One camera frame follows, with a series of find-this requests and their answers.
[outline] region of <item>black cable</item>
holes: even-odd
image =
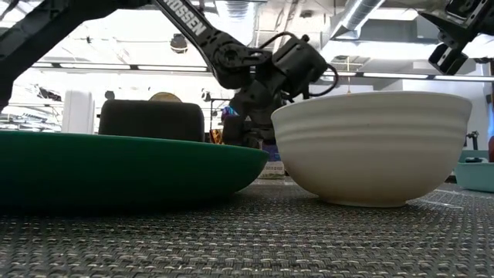
[[[5,11],[3,11],[3,13],[0,15],[0,21],[3,20],[3,18],[8,14],[10,13],[16,6],[17,4],[20,2],[20,0],[12,0],[7,8],[5,9]]]
[[[264,42],[259,48],[260,49],[263,49],[265,47],[267,47],[271,42],[274,42],[276,39],[278,39],[279,37],[282,37],[282,36],[291,36],[292,38],[296,38],[296,36],[294,34],[292,34],[291,32],[280,32],[276,35],[274,35],[271,39],[269,39],[267,42]],[[332,66],[331,64],[327,64],[327,67],[334,73],[334,81],[333,81],[333,84],[331,84],[331,86],[329,88],[327,88],[326,90],[320,92],[320,93],[309,93],[309,97],[321,97],[321,96],[324,96],[328,93],[330,93],[337,85],[338,85],[338,82],[340,82],[340,75],[338,75],[338,71],[337,69]],[[288,100],[290,103],[293,103],[293,98],[290,97],[290,95],[288,93],[282,93],[280,92],[281,94],[281,97],[282,99],[284,100]]]
[[[291,36],[292,38],[296,39],[296,36],[293,35],[291,32],[280,32],[280,33],[274,35],[271,39],[268,39],[267,42],[264,42],[259,48],[263,49],[263,48],[267,47],[271,42],[274,42],[276,39],[278,39],[282,36]]]
[[[330,70],[334,73],[334,81],[333,84],[326,90],[320,92],[320,93],[309,93],[310,97],[321,97],[324,96],[325,94],[331,92],[337,85],[338,82],[340,81],[340,75],[338,75],[338,71],[334,66],[331,66],[329,63],[327,64],[327,67],[330,68]]]

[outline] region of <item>cable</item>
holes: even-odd
[[[278,39],[282,36],[291,36],[292,38],[296,39],[296,36],[293,35],[291,32],[280,32],[280,33],[274,35],[271,39],[268,39],[267,42],[264,42],[259,48],[263,49],[263,48],[267,47],[271,42],[274,42],[276,39]]]
[[[271,42],[274,42],[276,39],[278,39],[279,37],[282,37],[282,36],[291,36],[292,38],[296,38],[296,36],[294,34],[292,34],[291,32],[280,32],[280,33],[274,35],[267,42],[264,42],[259,48],[263,49],[263,48],[267,47]],[[320,93],[309,93],[309,97],[324,96],[324,95],[330,93],[338,85],[338,82],[340,81],[340,75],[338,74],[337,69],[329,63],[327,63],[327,67],[334,73],[333,84],[331,84],[331,86],[329,88],[327,88],[326,90],[324,90]],[[280,96],[282,99],[288,100],[290,103],[294,103],[293,98],[290,97],[290,95],[288,93],[284,93],[284,92],[279,92],[279,93],[280,93]]]
[[[320,93],[309,93],[310,97],[324,96],[325,94],[330,93],[338,85],[338,82],[340,81],[340,75],[338,75],[337,69],[329,63],[327,64],[327,67],[330,68],[330,70],[334,73],[333,84],[331,84],[331,86],[329,88],[325,89],[324,91],[322,91]]]

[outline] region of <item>woven placemat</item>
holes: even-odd
[[[0,228],[5,277],[494,275],[494,198],[454,186],[403,208],[363,209],[291,183],[251,185],[189,212],[2,216]]]

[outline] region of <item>cardboard box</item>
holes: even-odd
[[[269,160],[268,163],[266,163],[264,170],[262,170],[261,174],[259,175],[259,178],[285,178],[285,166],[283,165],[283,162],[281,161],[281,158],[279,156],[278,146],[261,144],[261,149],[269,153]]]

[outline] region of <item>black chair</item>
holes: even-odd
[[[204,142],[204,114],[193,103],[107,100],[98,134]]]

